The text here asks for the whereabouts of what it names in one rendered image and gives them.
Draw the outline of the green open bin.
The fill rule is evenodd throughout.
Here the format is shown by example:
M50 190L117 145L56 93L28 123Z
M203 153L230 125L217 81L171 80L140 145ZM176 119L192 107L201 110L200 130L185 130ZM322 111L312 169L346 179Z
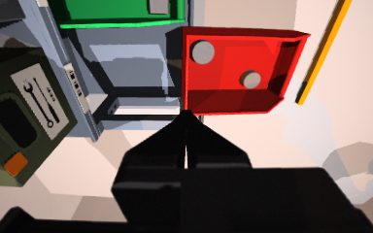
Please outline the green open bin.
M48 3L57 28L180 23L185 12L185 0L169 0L169 14L151 14L150 0L48 0Z

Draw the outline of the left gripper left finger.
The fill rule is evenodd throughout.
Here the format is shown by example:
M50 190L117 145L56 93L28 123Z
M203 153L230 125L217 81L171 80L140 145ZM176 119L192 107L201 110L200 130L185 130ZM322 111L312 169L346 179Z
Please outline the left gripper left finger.
M126 151L119 168L129 165L180 168L180 158L181 168L185 168L186 146L187 110L182 110L172 122Z

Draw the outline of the red bin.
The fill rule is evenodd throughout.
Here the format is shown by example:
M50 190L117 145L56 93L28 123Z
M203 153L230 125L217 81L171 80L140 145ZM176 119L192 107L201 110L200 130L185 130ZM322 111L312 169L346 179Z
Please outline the red bin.
M285 99L310 36L285 29L182 26L184 110L195 116L268 114ZM191 55L199 39L216 39L207 40L215 49L207 64L198 64ZM248 70L261 77L252 89L241 83Z

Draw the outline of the dark grey shelf rack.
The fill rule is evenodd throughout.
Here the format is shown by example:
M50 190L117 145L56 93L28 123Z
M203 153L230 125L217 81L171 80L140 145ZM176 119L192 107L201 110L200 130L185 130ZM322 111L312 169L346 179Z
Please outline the dark grey shelf rack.
M18 2L26 18L0 22L0 48L43 48L78 122L66 137L96 143L104 130L160 130L177 116L115 115L119 106L184 109L182 26L193 26L194 0L185 22L59 29L48 0ZM92 114L88 94L109 95Z

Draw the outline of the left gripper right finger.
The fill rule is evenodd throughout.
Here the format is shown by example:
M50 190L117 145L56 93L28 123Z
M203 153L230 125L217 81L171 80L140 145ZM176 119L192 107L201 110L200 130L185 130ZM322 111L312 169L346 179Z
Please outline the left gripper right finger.
M253 168L246 151L186 110L187 168L191 168L191 156L192 168Z

